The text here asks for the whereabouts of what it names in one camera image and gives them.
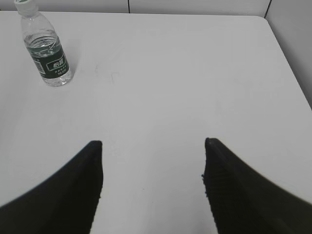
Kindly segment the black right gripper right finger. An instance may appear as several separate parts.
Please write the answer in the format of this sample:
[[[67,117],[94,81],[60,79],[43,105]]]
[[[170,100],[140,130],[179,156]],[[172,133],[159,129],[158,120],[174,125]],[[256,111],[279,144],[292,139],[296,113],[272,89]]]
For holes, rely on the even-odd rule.
[[[202,175],[219,234],[310,234],[312,205],[272,183],[217,138]]]

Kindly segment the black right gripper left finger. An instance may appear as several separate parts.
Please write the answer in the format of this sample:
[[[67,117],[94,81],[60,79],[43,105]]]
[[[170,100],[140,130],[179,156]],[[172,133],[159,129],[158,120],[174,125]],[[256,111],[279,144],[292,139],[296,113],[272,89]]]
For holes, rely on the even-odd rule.
[[[102,142],[94,140],[41,184],[1,206],[0,232],[88,234],[102,188]]]

